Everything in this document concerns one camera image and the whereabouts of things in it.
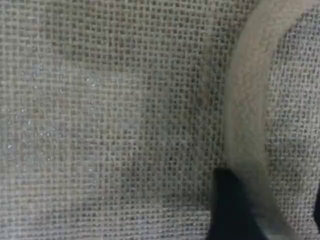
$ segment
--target woven mesh fabric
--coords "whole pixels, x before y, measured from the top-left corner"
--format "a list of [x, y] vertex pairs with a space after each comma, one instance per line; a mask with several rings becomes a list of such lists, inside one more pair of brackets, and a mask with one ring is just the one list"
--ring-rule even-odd
[[[226, 71], [257, 3], [1, 0], [0, 239], [204, 239]], [[266, 126], [272, 189], [310, 240], [319, 16], [279, 43]]]

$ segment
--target burlap fabric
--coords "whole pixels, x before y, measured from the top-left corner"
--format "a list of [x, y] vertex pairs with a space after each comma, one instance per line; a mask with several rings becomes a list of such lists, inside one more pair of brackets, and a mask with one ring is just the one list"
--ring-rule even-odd
[[[0, 239], [204, 239], [226, 70], [257, 3], [1, 0]], [[266, 126], [272, 189], [310, 240], [319, 16], [279, 43]]]

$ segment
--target black object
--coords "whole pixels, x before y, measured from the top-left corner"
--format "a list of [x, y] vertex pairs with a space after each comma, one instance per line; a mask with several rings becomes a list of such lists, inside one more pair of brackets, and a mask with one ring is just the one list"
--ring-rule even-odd
[[314, 216], [315, 223], [318, 226], [318, 230], [320, 231], [320, 186], [318, 187], [318, 193], [316, 196], [313, 216]]
[[255, 221], [241, 181], [226, 168], [216, 168], [213, 176], [206, 240], [268, 240]]

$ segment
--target gray fabric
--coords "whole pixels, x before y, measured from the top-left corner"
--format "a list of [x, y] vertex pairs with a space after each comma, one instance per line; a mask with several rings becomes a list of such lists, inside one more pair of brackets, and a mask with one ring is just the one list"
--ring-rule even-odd
[[[257, 3], [2, 0], [0, 239], [203, 239], [226, 69]], [[279, 43], [266, 127], [272, 189], [310, 240], [319, 14]]]

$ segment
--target fabric texture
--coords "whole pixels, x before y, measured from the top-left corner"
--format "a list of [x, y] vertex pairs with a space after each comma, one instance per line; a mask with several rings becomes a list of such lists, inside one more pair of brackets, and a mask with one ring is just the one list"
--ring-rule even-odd
[[[204, 239], [225, 165], [226, 71], [257, 4], [0, 1], [0, 239]], [[272, 190], [308, 240], [319, 239], [319, 15], [278, 45], [266, 126]]]

